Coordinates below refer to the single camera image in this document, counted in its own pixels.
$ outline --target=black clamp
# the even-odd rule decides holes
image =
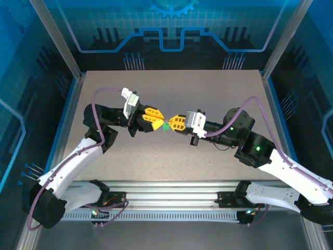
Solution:
[[[92,180],[90,181],[90,183],[98,186],[99,189],[102,191],[102,194],[100,195],[98,201],[92,204],[92,206],[109,207],[126,200],[126,192],[110,192],[110,188],[99,180]]]
[[[204,116],[206,115],[206,112],[201,111],[201,109],[198,109],[197,112],[198,113],[202,113]],[[189,144],[191,146],[198,146],[199,140],[200,140],[199,136],[197,136],[196,134],[192,133],[191,141],[190,141]]]

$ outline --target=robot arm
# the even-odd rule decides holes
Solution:
[[[238,108],[231,109],[224,117],[223,124],[206,121],[205,113],[200,110],[188,112],[183,126],[172,128],[177,133],[191,134],[190,144],[194,146],[198,145],[199,140],[205,140],[232,148],[238,147],[235,157],[240,162],[270,173],[291,187],[284,189],[241,181],[234,193],[239,204],[250,202],[285,207],[299,212],[312,222],[332,223],[333,183],[312,173],[283,153],[292,166],[288,164],[273,142],[251,131],[254,119],[245,111],[241,111],[227,130],[206,137],[208,133],[225,127],[237,111]]]
[[[165,123],[162,113],[151,106],[141,105],[135,92],[123,89],[122,96],[126,99],[124,108],[96,105],[97,118],[105,137],[103,145],[80,153],[83,148],[101,142],[92,106],[88,105],[84,111],[83,121],[89,127],[85,138],[69,156],[54,169],[41,176],[37,182],[28,181],[26,183],[22,192],[22,207],[25,212],[29,213],[37,193],[47,181],[50,181],[33,212],[33,218],[44,227],[54,226],[64,213],[73,209],[86,204],[101,207],[110,200],[112,195],[109,188],[97,180],[91,181],[85,186],[67,190],[80,172],[113,145],[118,132],[109,126],[126,127],[130,135],[134,137],[137,131],[151,132]],[[251,131],[255,120],[245,111],[242,111],[224,132],[211,137],[206,136],[208,133],[225,127],[237,110],[238,108],[234,108],[228,111],[223,124],[206,121],[205,113],[200,110],[188,112],[187,115],[177,115],[168,123],[174,132],[183,135],[191,134],[191,145],[197,146],[200,140],[204,140],[231,148],[237,147],[235,157],[240,162],[268,172],[291,187],[283,189],[241,181],[234,193],[234,200],[238,205],[243,207],[256,204],[276,205],[299,212],[316,223],[332,223],[332,182],[308,171],[285,155],[292,163],[292,166],[289,166],[280,156],[273,142]],[[51,177],[58,168],[60,169],[57,174]]]

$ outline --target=beige tabletop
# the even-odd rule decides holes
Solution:
[[[161,70],[161,71],[88,71],[71,126],[65,155],[87,132],[83,110],[96,89],[128,88],[137,91],[141,104],[158,108],[166,119],[201,109],[208,121],[222,123],[226,112],[239,107],[248,97],[263,103],[277,136],[261,76],[257,70]],[[116,92],[100,93],[96,103],[123,107],[125,99]],[[246,111],[255,119],[253,131],[270,139],[259,107],[251,103]],[[218,151],[214,145],[199,141],[190,146],[190,135],[163,132],[137,132],[130,137],[126,128],[115,127],[119,134],[114,145],[77,180],[271,180],[273,176],[241,164],[235,149]]]

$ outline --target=blue acrylic panel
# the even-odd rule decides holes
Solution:
[[[46,1],[71,50],[80,53],[77,61],[84,70],[125,70],[121,60],[130,52],[144,54],[146,69],[151,70],[222,69],[229,52],[251,54],[242,69],[262,69],[297,3]],[[186,56],[196,59],[186,61]],[[165,63],[171,59],[180,63]],[[99,65],[99,61],[113,63]]]
[[[333,180],[333,3],[314,1],[271,77],[297,158]]]
[[[0,1],[0,249],[15,249],[21,189],[45,168],[72,75],[29,1]]]

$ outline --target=green object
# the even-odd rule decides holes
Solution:
[[[169,128],[170,128],[169,123],[165,122],[165,123],[163,124],[163,131],[167,131],[167,130],[169,130]]]

